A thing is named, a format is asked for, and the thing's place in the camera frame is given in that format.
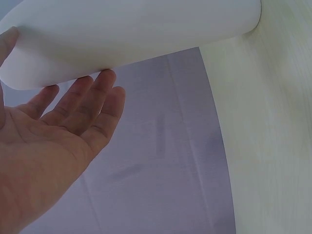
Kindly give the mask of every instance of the palm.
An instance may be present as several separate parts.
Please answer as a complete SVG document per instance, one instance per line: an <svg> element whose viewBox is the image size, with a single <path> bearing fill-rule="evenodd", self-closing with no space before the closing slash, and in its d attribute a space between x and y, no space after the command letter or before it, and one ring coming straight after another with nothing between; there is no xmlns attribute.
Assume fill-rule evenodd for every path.
<svg viewBox="0 0 312 234"><path fill-rule="evenodd" d="M13 30L0 37L0 65L17 36ZM77 79L43 116L57 86L15 108L0 98L0 233L20 230L47 211L108 144L125 99L122 88L113 88L115 80L111 70L94 82ZM3 222L11 226L2 227Z"/></svg>

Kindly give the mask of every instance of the gray surface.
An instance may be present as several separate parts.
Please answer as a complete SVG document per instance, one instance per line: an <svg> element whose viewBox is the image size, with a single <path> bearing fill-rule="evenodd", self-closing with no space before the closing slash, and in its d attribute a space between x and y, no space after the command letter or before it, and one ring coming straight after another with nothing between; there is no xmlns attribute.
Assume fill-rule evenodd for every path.
<svg viewBox="0 0 312 234"><path fill-rule="evenodd" d="M112 142L22 233L234 234L226 157L199 50L116 72L127 101ZM69 85L60 85L60 95ZM37 92L4 87L5 103Z"/></svg>

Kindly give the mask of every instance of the hand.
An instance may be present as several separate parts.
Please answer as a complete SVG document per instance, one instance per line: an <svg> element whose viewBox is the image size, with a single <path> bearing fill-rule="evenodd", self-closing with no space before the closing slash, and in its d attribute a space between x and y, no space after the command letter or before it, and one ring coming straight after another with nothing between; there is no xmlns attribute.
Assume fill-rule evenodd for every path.
<svg viewBox="0 0 312 234"><path fill-rule="evenodd" d="M18 38L0 35L0 66ZM3 104L0 87L0 234L17 233L51 208L110 141L125 91L116 75L79 78L54 110L42 113L59 88L44 88L27 104Z"/></svg>

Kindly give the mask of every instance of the finger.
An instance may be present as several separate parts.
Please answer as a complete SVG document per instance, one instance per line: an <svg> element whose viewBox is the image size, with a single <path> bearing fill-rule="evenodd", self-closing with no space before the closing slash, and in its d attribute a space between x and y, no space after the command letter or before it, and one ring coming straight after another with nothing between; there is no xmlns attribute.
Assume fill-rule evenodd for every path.
<svg viewBox="0 0 312 234"><path fill-rule="evenodd" d="M94 152L93 156L98 155L111 140L121 118L124 103L125 90L121 87L112 89L95 123L81 135L81 138L87 142L92 152Z"/></svg>
<svg viewBox="0 0 312 234"><path fill-rule="evenodd" d="M17 28L10 28L8 31L0 35L0 66L2 66L5 59L9 56L13 50L16 41L19 37ZM5 113L4 113L4 101L3 101L3 90L0 84L0 129L5 124Z"/></svg>
<svg viewBox="0 0 312 234"><path fill-rule="evenodd" d="M12 27L0 35L0 66L12 52L18 37L19 31L16 27Z"/></svg>
<svg viewBox="0 0 312 234"><path fill-rule="evenodd" d="M17 109L23 111L30 118L39 119L45 109L51 104L59 92L57 85L49 86L40 91L28 103L17 106Z"/></svg>
<svg viewBox="0 0 312 234"><path fill-rule="evenodd" d="M77 107L93 84L91 77L77 79L55 108L40 120L47 125L60 125Z"/></svg>
<svg viewBox="0 0 312 234"><path fill-rule="evenodd" d="M61 124L69 132L81 135L97 118L107 94L112 89L116 75L112 70L99 74L80 106Z"/></svg>

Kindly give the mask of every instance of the white paper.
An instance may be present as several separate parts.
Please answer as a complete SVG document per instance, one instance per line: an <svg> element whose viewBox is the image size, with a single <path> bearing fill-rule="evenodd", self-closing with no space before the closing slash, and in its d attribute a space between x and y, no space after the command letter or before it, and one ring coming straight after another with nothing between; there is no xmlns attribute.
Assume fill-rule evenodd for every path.
<svg viewBox="0 0 312 234"><path fill-rule="evenodd" d="M252 30L260 0L24 0L1 22L21 37L0 69L15 89L75 79Z"/></svg>

